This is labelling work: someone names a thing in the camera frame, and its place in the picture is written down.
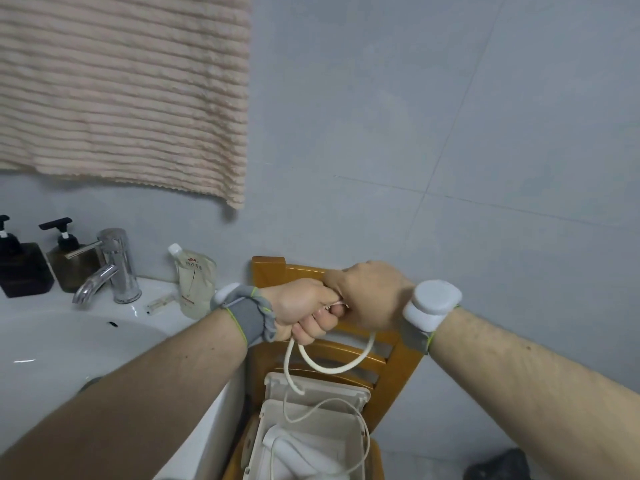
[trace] chair backrest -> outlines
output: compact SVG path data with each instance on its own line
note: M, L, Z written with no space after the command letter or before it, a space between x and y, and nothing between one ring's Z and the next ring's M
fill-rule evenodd
M253 284L258 288L281 285L300 278L321 280L324 269L287 264L283 257L254 256L252 259ZM337 330L359 337L368 338L369 332L345 322ZM327 375L316 372L307 364L290 363L292 375L322 379L342 384L363 386L371 391L371 400L364 407L362 415L370 430L373 430L388 411L391 404L411 377L423 355L404 346L396 331L380 331L376 342L390 347L387 357L369 354L358 366L359 369L377 374L377 380L368 381L354 373ZM282 372L282 358L287 348L286 342L263 343L252 347L249 352L250 373L252 375L252 398L256 408L264 401L264 377L269 372ZM316 340L305 347L313 359L347 363L355 359L362 349L329 340Z

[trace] dark pump bottle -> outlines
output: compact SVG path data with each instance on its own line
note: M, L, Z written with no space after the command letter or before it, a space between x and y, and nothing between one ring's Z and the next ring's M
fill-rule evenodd
M60 231L58 245L47 253L49 263L56 275L60 288L67 293L75 293L86 279L100 269L100 261L95 249L88 250L71 259L66 254L80 249L83 244L73 234L67 232L67 226L73 222L69 217L63 217L51 222L40 224L42 230L56 228Z
M8 298L46 293L53 276L35 242L20 242L4 230L9 216L0 216L0 287Z

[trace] sink basin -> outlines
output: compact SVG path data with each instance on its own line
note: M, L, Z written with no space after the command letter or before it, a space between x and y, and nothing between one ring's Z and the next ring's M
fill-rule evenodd
M148 314L149 302L177 287L139 281L142 297L128 305L114 303L108 286L85 306L57 287L24 298L0 293L0 452L83 387L193 323L175 301ZM157 479L217 478L243 388L238 371Z

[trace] white round device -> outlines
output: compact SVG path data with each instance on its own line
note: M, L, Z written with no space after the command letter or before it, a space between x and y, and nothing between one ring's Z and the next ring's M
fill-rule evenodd
M462 300L462 292L443 280L423 281L415 287L411 301L404 307L407 322L429 333L438 327Z

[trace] faucet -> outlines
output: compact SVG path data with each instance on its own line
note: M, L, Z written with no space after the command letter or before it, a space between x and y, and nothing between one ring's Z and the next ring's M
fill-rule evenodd
M113 300L116 303L131 303L140 298L142 291L133 271L129 240L124 229L103 229L98 233L97 241L65 256L67 259L71 259L91 249L101 251L99 257L104 266L89 276L84 284L78 288L72 302L87 303L107 280L111 281Z

